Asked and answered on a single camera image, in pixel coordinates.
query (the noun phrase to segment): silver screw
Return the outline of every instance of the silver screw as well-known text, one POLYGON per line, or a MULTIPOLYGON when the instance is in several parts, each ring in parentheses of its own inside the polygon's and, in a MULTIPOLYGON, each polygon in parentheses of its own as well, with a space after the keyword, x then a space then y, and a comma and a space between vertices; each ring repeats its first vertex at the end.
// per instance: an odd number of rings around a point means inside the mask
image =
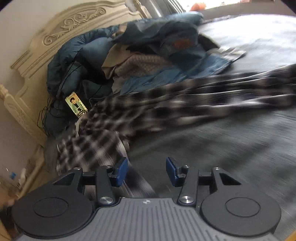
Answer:
POLYGON ((189 204, 189 203, 193 203, 194 202, 194 199, 193 197, 190 197, 190 196, 183 196, 183 197, 180 197, 180 202, 182 203, 186 203, 186 204, 189 204))
POLYGON ((107 204, 110 204, 110 203, 113 202, 113 198, 111 198, 111 197, 101 197, 99 199, 99 202, 104 204, 104 205, 107 205, 107 204))

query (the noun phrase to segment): headboard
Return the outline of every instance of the headboard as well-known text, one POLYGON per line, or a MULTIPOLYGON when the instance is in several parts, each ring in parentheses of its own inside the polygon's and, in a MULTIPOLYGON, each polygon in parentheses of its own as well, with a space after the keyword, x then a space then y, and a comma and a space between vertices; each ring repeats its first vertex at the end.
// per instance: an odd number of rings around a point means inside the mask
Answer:
POLYGON ((12 96, 0 85, 0 98, 19 124, 39 143, 45 145, 46 135, 38 122, 40 111, 47 106, 47 65, 58 49, 69 39, 92 29, 117 25, 141 18, 150 18, 138 0, 131 12, 125 0, 101 0, 70 7, 55 15, 32 38, 29 49, 11 66, 25 79, 22 89, 12 96))

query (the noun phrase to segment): pile of clothes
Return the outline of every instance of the pile of clothes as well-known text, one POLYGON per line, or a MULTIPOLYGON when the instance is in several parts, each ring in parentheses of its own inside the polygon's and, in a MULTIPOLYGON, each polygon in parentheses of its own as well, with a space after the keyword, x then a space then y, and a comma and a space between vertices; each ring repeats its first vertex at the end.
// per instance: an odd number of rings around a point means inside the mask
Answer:
POLYGON ((56 137, 77 121, 65 102, 72 92, 91 109, 110 94, 219 74, 245 53, 221 49, 199 34, 202 21, 197 12, 142 19, 66 42, 48 65, 47 89, 53 102, 44 118, 47 134, 56 137))

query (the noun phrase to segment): plaid shirt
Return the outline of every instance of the plaid shirt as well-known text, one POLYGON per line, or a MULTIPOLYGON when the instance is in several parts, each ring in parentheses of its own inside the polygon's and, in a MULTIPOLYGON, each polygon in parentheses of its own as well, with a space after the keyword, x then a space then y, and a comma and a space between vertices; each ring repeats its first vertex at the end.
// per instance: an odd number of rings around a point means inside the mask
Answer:
MULTIPOLYGON (((260 74, 188 79, 143 92, 108 96, 80 119, 59 146, 57 170, 84 171, 114 165, 126 156, 128 139, 142 131, 187 125, 253 108, 290 106, 295 100, 296 64, 260 74)), ((154 197, 151 186, 130 166, 122 195, 154 197)))

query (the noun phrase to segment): bed sheet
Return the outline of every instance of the bed sheet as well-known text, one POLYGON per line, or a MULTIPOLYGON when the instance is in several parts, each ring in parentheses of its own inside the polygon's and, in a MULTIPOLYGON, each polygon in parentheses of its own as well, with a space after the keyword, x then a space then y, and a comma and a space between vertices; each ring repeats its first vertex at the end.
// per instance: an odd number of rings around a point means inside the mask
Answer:
MULTIPOLYGON (((212 22, 202 33, 247 55, 229 73, 263 72, 296 63, 296 18, 246 15, 212 22)), ((202 171, 222 167, 273 197, 282 218, 275 235, 284 240, 296 229, 296 107, 256 110, 133 140, 129 158, 161 197, 176 197, 165 159, 202 171)))

